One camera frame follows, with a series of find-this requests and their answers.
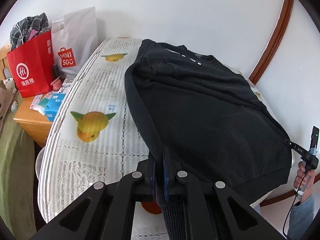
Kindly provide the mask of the blue denim sleeve forearm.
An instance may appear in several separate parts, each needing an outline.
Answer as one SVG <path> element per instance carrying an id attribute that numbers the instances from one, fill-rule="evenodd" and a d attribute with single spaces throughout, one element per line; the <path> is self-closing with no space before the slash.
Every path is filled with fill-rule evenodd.
<path id="1" fill-rule="evenodd" d="M 290 212 L 287 236 L 290 239 L 301 239 L 314 218 L 314 198 L 310 196 L 304 202 L 297 202 Z"/>

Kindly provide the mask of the right hand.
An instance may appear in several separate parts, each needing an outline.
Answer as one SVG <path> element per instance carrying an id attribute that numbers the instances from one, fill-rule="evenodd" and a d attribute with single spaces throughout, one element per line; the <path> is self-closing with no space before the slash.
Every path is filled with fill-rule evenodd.
<path id="1" fill-rule="evenodd" d="M 298 171 L 293 183 L 294 188 L 304 187 L 304 193 L 300 198 L 300 202 L 306 201 L 312 195 L 313 182 L 315 180 L 315 171 L 309 170 L 305 174 L 305 166 L 302 161 L 298 163 Z"/>

